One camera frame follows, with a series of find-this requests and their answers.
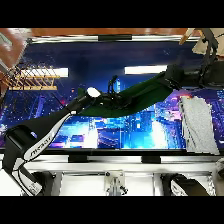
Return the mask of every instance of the dark green fabric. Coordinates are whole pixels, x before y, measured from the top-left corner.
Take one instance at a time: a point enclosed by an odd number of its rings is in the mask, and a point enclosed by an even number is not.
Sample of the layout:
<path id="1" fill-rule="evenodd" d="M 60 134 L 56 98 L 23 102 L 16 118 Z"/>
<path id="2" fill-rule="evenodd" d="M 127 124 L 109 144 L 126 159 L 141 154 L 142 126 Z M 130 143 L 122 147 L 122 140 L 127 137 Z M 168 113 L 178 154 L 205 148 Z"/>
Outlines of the dark green fabric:
<path id="1" fill-rule="evenodd" d="M 119 94 L 124 97 L 133 97 L 132 103 L 125 109 L 112 110 L 105 108 L 103 105 L 91 106 L 80 113 L 79 116 L 103 118 L 123 117 L 142 111 L 157 102 L 164 101 L 173 90 L 158 82 L 158 79 L 163 75 L 164 73 L 160 73 L 149 80 L 138 83 L 120 92 Z M 85 90 L 79 88 L 78 94 L 83 95 L 84 93 Z"/>

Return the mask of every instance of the robotic arm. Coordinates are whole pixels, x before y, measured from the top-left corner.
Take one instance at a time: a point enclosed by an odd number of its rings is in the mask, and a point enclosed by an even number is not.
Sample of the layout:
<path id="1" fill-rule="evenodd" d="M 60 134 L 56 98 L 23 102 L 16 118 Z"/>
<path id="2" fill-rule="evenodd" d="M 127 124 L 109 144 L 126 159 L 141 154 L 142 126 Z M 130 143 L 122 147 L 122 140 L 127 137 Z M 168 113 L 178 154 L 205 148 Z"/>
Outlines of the robotic arm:
<path id="1" fill-rule="evenodd" d="M 88 88 L 83 96 L 75 98 L 62 110 L 49 116 L 26 120 L 6 132 L 3 169 L 27 195 L 41 195 L 44 182 L 40 175 L 30 174 L 24 164 L 38 157 L 50 145 L 70 116 L 85 110 L 100 95 L 95 88 Z"/>

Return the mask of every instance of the logo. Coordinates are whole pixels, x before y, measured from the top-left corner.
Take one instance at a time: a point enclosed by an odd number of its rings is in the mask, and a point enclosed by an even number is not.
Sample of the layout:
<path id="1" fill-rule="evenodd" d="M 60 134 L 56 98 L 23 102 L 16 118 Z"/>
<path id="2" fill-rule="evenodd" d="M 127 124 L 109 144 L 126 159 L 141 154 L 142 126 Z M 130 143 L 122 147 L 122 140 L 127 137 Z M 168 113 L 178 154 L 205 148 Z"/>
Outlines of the logo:
<path id="1" fill-rule="evenodd" d="M 40 146 L 38 146 L 36 149 L 34 149 L 33 152 L 31 152 L 30 157 L 32 158 L 33 155 L 35 156 L 38 151 L 42 150 L 50 142 L 51 142 L 51 136 L 49 136 Z"/>

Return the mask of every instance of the green cloth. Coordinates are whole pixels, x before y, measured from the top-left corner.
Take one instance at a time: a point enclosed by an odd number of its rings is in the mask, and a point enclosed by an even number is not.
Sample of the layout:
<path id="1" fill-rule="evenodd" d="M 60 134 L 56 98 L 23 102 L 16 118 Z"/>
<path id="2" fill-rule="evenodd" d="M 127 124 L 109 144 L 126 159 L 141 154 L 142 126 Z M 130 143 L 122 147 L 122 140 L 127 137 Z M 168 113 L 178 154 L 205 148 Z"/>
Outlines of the green cloth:
<path id="1" fill-rule="evenodd" d="M 173 90 L 158 82 L 158 79 L 164 76 L 164 73 L 160 73 L 157 76 L 138 83 L 119 94 L 124 97 L 133 97 L 132 102 L 125 109 L 107 109 L 103 105 L 90 106 L 79 116 L 89 117 L 103 117 L 103 118 L 117 118 L 128 116 L 150 107 L 151 105 L 164 101 Z M 78 95 L 84 95 L 85 90 L 79 88 Z"/>

